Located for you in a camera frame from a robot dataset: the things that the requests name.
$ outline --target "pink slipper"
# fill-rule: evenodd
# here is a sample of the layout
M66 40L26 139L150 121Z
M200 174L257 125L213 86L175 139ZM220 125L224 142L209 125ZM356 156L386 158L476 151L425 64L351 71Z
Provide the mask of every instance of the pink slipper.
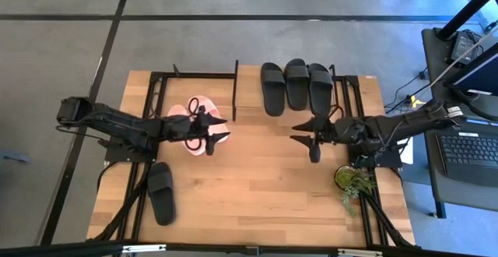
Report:
M213 116L213 117L222 118L221 115L219 114L218 108L216 108L214 103L209 98L201 96L201 95L193 96L188 100L188 106L190 107L188 109L190 112L197 113L197 111L194 112L195 107L197 105L197 102L195 102L195 100L192 100L194 98L197 98L199 100L198 107L204 105L206 114L210 113L211 116ZM228 128L226 127L225 124L210 125L209 126L209 134L211 136L215 133L224 133L224 132L228 132ZM228 139L228 136L225 136L222 139L220 139L218 141L218 143L222 143L226 139Z
M172 108L170 108L170 110L168 111L168 116L172 116L172 115L184 115L184 116L188 116L188 112L187 112L187 109L185 109L185 107L181 106L181 105L174 105ZM205 141L204 139L194 139L194 140L187 140L186 141L187 143L185 143L185 141L183 142L184 146L185 146L185 149L188 150L188 152L190 152L192 155L194 156L199 156L201 155L202 153L205 152ZM191 150L191 149L188 149L188 147L191 147L191 148L197 148L196 150Z

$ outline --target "wooden tabletop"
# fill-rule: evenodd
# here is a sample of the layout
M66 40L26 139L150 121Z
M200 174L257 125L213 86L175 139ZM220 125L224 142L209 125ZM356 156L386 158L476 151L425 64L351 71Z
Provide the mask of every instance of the wooden tabletop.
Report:
M307 148L289 138L291 126L308 121L309 111L269 117L262 108L260 66L239 65L237 120L229 121L228 140L213 156L194 157L182 143L161 143L158 161L169 164L174 178L177 219L159 226L146 200L139 240L213 245L365 246L359 202L351 217L335 187L335 170L348 163L346 146L321 146L321 162L310 163ZM120 110L142 115L150 72L131 71ZM359 78L366 115L383 114L377 79ZM168 79L162 115L174 104L187 106L189 97L209 97L223 118L232 118L233 80ZM353 114L356 114L352 98ZM116 164L102 178L88 230L98 235L121 207L130 163ZM376 169L384 212L410 242L414 242L399 178ZM135 211L130 212L126 238L131 237ZM377 222L370 209L374 242Z

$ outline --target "gray carpet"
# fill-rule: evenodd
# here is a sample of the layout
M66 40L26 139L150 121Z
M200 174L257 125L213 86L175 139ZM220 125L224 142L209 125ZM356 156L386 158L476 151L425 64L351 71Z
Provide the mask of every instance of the gray carpet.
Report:
M127 14L452 15L467 0L128 0ZM118 0L1 0L0 13L114 13ZM71 139L54 130L59 100L85 95L109 22L0 22L0 149L33 158L0 164L0 248L33 245ZM98 101L118 106L129 70L230 72L241 63L291 58L339 74L378 76L384 101L425 67L420 32L434 23L361 22L122 22ZM479 30L479 26L467 28ZM425 82L415 81L399 96ZM87 139L54 242L86 236L102 168L103 148ZM434 211L428 186L405 184L416 242L424 248L498 255L498 213L447 207ZM170 253L178 256L200 253ZM205 253L204 255L222 255Z

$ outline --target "slide sandal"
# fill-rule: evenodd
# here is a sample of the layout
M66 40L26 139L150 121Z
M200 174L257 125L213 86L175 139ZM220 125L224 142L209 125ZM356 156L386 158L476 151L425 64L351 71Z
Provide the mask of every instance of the slide sandal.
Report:
M153 205L154 217L161 226L174 221L176 216L173 176L166 163L157 163L151 166L147 174L147 192Z
M318 63L308 65L310 71L310 108L314 115L328 115L331 106L332 76Z
M187 109L181 105L174 105L170 110L168 111L168 117L173 116L173 115L184 115L188 116L189 113L187 112ZM194 140L187 140L183 142L185 149L187 149L188 152L190 152L194 156L199 156L202 153L205 152L205 141L204 139L194 139Z
M199 102L198 106L205 107L206 114L210 113L211 116L213 116L213 117L222 118L221 115L219 114L218 108L216 108L216 105L214 105L214 103L209 98L202 96L202 95L193 96L188 100L188 106L190 106L188 108L188 110L190 112L197 113L197 111L194 112L195 107L197 105L195 100L193 100L194 98L198 99L198 102ZM212 136L215 133L225 133L225 132L228 132L228 128L226 127L225 124L218 124L218 125L210 125L209 126L209 135L210 136ZM218 140L217 143L222 143L223 141L225 141L227 139L228 139L228 136L225 136L222 139Z
M278 65L266 62L261 67L261 87L266 114L277 117L285 109L286 81Z
M286 76L287 100L290 109L302 111L308 103L308 83L310 75L304 60L294 58L287 63L284 69Z

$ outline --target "black slide sandal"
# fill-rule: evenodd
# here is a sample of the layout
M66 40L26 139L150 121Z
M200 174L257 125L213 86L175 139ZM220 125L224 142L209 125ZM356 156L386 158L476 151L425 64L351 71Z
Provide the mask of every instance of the black slide sandal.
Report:
M327 115L330 112L332 96L332 76L318 63L308 65L310 71L310 108L314 115Z
M308 83L310 75L304 60L294 58L284 69L286 76L287 101L290 109L302 111L308 103Z
M277 117L285 109L286 81L278 65L266 62L261 67L261 87L266 114Z
M154 164L147 174L147 191L154 209L156 222L166 226L174 221L176 216L173 176L171 169L165 163Z

